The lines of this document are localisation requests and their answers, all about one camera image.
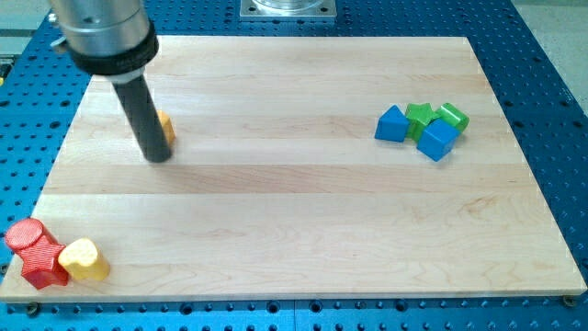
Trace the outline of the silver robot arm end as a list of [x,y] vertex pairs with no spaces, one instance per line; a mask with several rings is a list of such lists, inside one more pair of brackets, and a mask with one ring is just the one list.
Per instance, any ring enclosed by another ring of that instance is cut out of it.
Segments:
[[144,73],[159,51],[153,22],[142,0],[50,0],[67,51],[84,72],[127,84]]

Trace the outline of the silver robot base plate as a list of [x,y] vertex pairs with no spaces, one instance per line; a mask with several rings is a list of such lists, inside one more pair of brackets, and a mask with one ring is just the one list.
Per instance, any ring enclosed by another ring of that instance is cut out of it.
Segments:
[[240,17],[323,18],[336,16],[335,0],[241,0]]

